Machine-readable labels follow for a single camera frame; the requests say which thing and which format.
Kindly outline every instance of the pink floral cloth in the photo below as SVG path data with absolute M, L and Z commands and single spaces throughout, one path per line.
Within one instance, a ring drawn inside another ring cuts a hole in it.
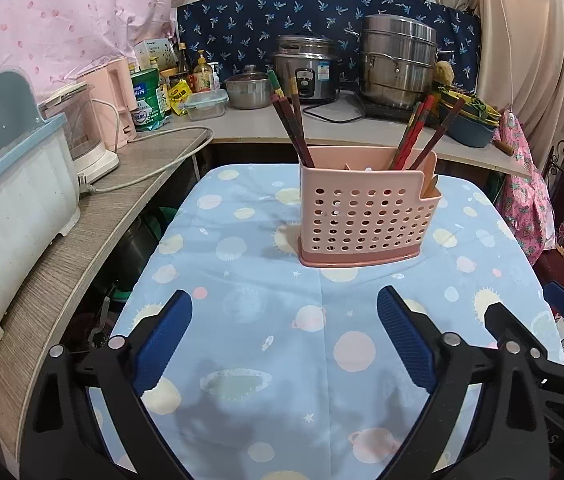
M 553 207 L 546 183 L 533 164 L 520 122 L 516 118 L 515 126 L 509 127 L 508 115 L 509 110 L 505 110 L 494 137 L 515 148 L 513 157 L 531 173 L 531 178 L 507 175 L 496 208 L 533 265 L 543 250 L 555 247 Z
M 172 0 L 0 0 L 0 69 L 19 67 L 41 99 L 78 73 L 174 30 Z

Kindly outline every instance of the wooden countertop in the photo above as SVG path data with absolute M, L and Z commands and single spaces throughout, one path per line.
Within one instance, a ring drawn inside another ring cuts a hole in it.
M 120 166 L 96 186 L 123 184 L 158 170 L 199 146 L 205 135 L 203 130 L 191 130 L 128 144 L 118 151 Z M 80 200 L 77 225 L 44 251 L 11 302 L 0 344 L 0 439 L 16 458 L 31 390 L 46 352 L 60 341 L 122 234 L 175 169 Z
M 335 120 L 346 120 L 359 115 L 356 98 L 342 92 L 335 103 L 314 110 Z M 178 118 L 177 124 L 193 124 L 187 118 Z M 290 142 L 272 106 L 258 110 L 236 110 L 227 107 L 222 117 L 197 121 L 215 130 L 218 142 Z M 366 144 L 369 146 L 397 146 L 404 133 L 405 123 L 379 119 L 362 119 L 354 123 L 334 124 L 303 114 L 304 135 L 310 144 Z M 424 128 L 416 148 L 423 148 L 434 130 Z M 461 162 L 517 176 L 530 176 L 523 164 L 505 155 L 492 144 L 485 148 L 470 148 L 449 136 L 444 136 L 435 147 L 438 158 Z

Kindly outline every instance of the green can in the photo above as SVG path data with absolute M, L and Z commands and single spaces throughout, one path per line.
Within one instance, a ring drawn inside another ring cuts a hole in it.
M 155 130 L 164 124 L 164 113 L 159 102 L 159 72 L 156 68 L 131 74 L 132 89 L 137 99 L 137 109 L 131 112 L 132 122 L 138 132 Z

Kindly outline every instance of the pink appliance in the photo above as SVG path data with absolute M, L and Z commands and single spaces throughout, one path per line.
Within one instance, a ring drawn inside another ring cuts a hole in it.
M 128 60 L 126 57 L 115 59 L 95 70 L 80 75 L 78 82 L 92 86 L 91 97 L 112 103 L 120 116 L 120 131 L 117 148 L 122 147 L 128 139 L 136 137 L 135 126 L 130 112 L 137 108 L 135 93 L 132 89 Z M 110 150 L 115 149 L 116 117 L 114 111 L 102 104 L 95 103 L 95 114 L 102 132 L 102 140 Z

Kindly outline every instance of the yellow package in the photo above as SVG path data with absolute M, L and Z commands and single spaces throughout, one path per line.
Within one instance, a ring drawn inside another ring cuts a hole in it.
M 177 115 L 184 115 L 187 113 L 187 110 L 184 108 L 184 101 L 186 101 L 187 97 L 192 93 L 193 91 L 190 86 L 188 86 L 188 83 L 183 79 L 174 87 L 169 88 L 169 102 L 171 103 L 171 109 Z

